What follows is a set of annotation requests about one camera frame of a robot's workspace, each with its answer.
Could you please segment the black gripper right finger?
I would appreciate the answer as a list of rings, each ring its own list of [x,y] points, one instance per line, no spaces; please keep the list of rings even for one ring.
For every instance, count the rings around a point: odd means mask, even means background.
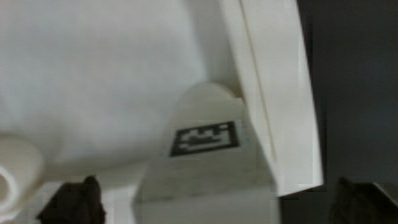
[[[329,224],[398,224],[398,185],[339,178]]]

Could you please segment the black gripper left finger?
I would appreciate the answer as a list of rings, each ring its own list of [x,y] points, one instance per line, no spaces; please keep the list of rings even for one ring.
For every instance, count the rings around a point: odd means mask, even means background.
[[[35,216],[41,224],[105,224],[101,187],[94,176],[64,183]]]

